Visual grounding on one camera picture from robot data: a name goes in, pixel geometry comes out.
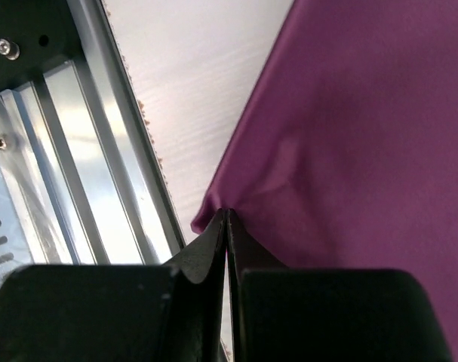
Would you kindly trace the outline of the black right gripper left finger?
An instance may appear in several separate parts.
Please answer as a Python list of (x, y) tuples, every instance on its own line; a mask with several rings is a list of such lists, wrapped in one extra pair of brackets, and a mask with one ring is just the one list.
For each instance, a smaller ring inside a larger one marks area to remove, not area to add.
[(218, 361), (226, 260), (226, 211), (167, 262), (177, 270), (161, 361)]

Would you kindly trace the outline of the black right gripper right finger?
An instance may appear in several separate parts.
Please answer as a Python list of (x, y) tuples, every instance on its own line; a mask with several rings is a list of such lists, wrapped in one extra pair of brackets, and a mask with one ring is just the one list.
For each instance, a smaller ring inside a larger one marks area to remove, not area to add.
[(286, 268), (286, 265), (256, 241), (234, 210), (226, 214), (227, 260), (232, 317), (234, 361), (242, 361), (240, 289), (245, 271), (256, 268)]

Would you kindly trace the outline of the purple satin napkin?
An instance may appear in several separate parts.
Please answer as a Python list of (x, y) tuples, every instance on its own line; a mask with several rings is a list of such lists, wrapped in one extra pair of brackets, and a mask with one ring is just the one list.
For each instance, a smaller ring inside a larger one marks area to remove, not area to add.
[(458, 361), (458, 1), (295, 1), (206, 191), (293, 267), (398, 268)]

